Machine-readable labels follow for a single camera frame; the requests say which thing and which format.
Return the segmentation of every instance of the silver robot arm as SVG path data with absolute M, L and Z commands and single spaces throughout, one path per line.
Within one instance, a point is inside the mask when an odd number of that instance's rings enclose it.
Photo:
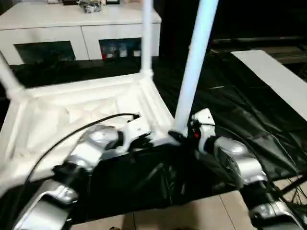
M 297 216 L 270 189 L 268 178 L 259 161 L 247 147 L 236 140 L 217 137 L 214 126 L 191 122 L 197 139 L 196 157 L 226 182 L 236 186 L 249 210 L 254 227 L 263 230 L 302 230 Z
M 130 143 L 150 134 L 142 117 L 117 130 L 95 125 L 78 140 L 54 176 L 45 181 L 19 214 L 14 230 L 61 230 L 69 225 L 70 211 L 87 187 L 88 177 L 100 161 L 127 153 Z

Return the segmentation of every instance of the tiled floor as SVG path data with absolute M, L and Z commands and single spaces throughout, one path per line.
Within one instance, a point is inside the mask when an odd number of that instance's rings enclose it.
M 280 188 L 287 180 L 276 183 Z M 307 191 L 307 183 L 302 185 Z M 293 192 L 287 195 L 292 198 Z M 179 207 L 152 209 L 100 219 L 75 225 L 72 230 L 255 230 L 251 225 L 248 210 L 238 191 L 201 200 Z

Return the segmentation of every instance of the cabinet door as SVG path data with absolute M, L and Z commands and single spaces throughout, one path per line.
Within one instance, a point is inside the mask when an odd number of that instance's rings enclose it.
M 159 56 L 160 23 L 153 23 L 152 51 Z M 141 24 L 82 26 L 82 32 L 90 59 L 102 59 L 102 44 L 123 44 L 133 42 L 134 38 L 142 37 Z
M 52 58 L 88 60 L 81 28 L 50 27 L 0 31 L 0 51 L 10 65 Z

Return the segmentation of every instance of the black cable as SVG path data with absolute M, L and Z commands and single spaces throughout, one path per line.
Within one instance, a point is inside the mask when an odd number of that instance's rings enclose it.
M 122 113 L 122 114 L 115 114 L 115 115 L 111 115 L 111 116 L 107 116 L 107 117 L 104 117 L 104 118 L 101 118 L 99 120 L 96 120 L 96 121 L 93 121 L 71 133 L 69 133 L 67 136 L 63 137 L 61 140 L 59 140 L 58 142 L 56 142 L 51 148 L 49 148 L 39 159 L 38 161 L 35 163 L 35 165 L 33 166 L 32 170 L 30 171 L 30 173 L 28 174 L 26 180 L 24 181 L 24 184 L 23 186 L 20 188 L 20 191 L 17 195 L 17 198 L 15 199 L 15 202 L 13 203 L 12 205 L 12 210 L 11 210 L 11 214 L 10 214 L 10 217 L 9 217 L 9 221 L 8 221 L 8 226 L 7 226 L 7 230 L 11 230 L 13 228 L 13 225 L 14 225 L 14 217 L 16 215 L 16 212 L 17 212 L 17 209 L 18 209 L 18 205 L 19 205 L 19 202 L 25 192 L 25 188 L 27 187 L 27 185 L 30 183 L 30 179 L 35 171 L 35 169 L 38 167 L 38 165 L 40 164 L 40 162 L 57 146 L 59 145 L 60 143 L 62 143 L 63 141 L 65 141 L 66 139 L 70 138 L 71 136 L 73 136 L 74 134 L 86 129 L 86 128 L 89 128 L 93 125 L 96 125 L 100 122 L 103 122 L 103 121 L 106 121 L 106 120 L 109 120 L 109 119 L 112 119 L 114 117 L 118 117 L 118 116 L 133 116 L 133 119 L 136 119 L 138 117 L 140 117 L 140 115 L 138 114 L 130 114 L 130 113 Z
M 209 123 L 200 123 L 201 125 L 206 125 L 206 126 L 213 126 L 216 128 L 220 128 L 230 134 L 232 134 L 233 136 L 235 136 L 236 138 L 240 139 L 240 141 L 245 144 L 247 146 L 247 148 L 254 154 L 254 156 L 257 158 L 257 160 L 259 161 L 260 165 L 262 166 L 262 169 L 264 171 L 264 173 L 266 174 L 268 181 L 271 185 L 272 192 L 277 193 L 278 197 L 288 206 L 288 208 L 295 213 L 295 217 L 298 218 L 299 223 L 304 227 L 305 229 L 305 222 L 304 220 L 295 212 L 295 210 L 291 207 L 291 205 L 289 204 L 289 202 L 283 197 L 281 190 L 274 184 L 273 179 L 271 178 L 271 176 L 268 174 L 268 170 L 266 169 L 265 165 L 261 162 L 261 160 L 259 159 L 259 157 L 256 154 L 255 149 L 245 140 L 245 138 L 241 137 L 239 134 L 235 133 L 234 131 L 223 127 L 223 126 L 219 126 L 219 125 L 214 125 L 214 124 L 209 124 Z

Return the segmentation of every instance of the black tarp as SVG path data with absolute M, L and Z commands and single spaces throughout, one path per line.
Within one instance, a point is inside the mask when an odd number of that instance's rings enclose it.
M 185 63 L 153 62 L 153 80 L 174 115 Z M 136 73 L 139 59 L 78 61 L 14 67 L 27 87 Z M 192 113 L 208 107 L 216 124 L 243 136 L 256 150 L 270 176 L 282 179 L 305 172 L 307 122 L 270 87 L 231 54 L 207 55 Z M 218 135 L 233 137 L 218 128 Z M 29 188 L 27 197 L 39 183 Z M 160 146 L 102 162 L 95 170 L 89 194 L 74 210 L 83 222 L 131 211 L 163 208 L 232 190 L 194 158 L 188 148 Z M 0 200 L 1 223 L 16 189 Z

